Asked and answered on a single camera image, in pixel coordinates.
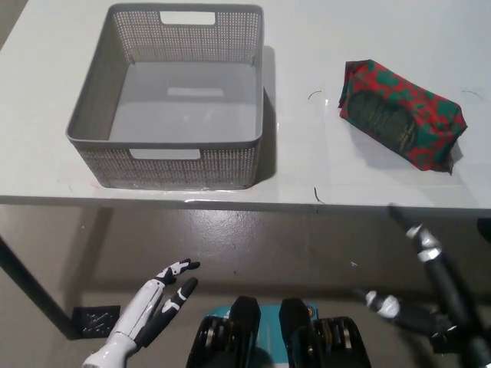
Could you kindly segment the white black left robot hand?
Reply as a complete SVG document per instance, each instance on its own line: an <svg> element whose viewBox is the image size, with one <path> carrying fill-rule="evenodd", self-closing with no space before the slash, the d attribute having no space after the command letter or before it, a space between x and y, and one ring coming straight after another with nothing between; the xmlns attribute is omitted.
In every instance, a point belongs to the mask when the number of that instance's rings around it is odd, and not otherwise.
<svg viewBox="0 0 491 368"><path fill-rule="evenodd" d="M147 281L126 306L110 336L126 337L138 348L148 347L180 311L198 280L189 278L166 301L162 301L164 289L175 284L178 275L199 266L198 261L187 258L164 268Z"/></svg>

